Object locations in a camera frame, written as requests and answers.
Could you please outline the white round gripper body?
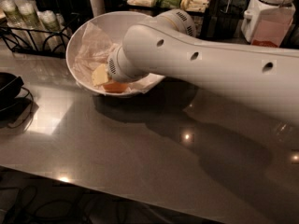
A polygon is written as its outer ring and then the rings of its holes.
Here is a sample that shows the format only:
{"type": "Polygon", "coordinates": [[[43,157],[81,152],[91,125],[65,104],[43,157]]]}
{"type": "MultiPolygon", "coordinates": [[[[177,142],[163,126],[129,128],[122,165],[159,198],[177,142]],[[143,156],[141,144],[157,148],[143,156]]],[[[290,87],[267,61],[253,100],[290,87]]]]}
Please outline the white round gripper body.
{"type": "Polygon", "coordinates": [[[126,58],[122,47],[116,47],[108,56],[107,72],[109,76],[120,83],[130,83],[138,81],[148,75],[134,67],[126,58]]]}

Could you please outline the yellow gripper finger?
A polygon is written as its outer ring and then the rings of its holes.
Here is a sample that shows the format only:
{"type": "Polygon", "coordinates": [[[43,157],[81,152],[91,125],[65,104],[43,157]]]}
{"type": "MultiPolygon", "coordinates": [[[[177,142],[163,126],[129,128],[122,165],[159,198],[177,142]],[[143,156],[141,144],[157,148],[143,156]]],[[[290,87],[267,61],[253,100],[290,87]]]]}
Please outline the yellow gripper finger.
{"type": "Polygon", "coordinates": [[[109,82],[106,65],[101,63],[92,73],[92,82],[94,86],[101,86],[109,82]]]}

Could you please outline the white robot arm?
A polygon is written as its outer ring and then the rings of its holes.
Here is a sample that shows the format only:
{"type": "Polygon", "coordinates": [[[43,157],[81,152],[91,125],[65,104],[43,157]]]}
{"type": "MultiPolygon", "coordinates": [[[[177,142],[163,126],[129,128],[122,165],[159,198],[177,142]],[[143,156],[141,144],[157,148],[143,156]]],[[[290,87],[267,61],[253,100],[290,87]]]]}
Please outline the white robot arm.
{"type": "Polygon", "coordinates": [[[107,62],[113,80],[173,77],[299,124],[298,50],[197,39],[191,16],[181,9],[156,17],[110,12],[95,20],[120,44],[107,62]]]}

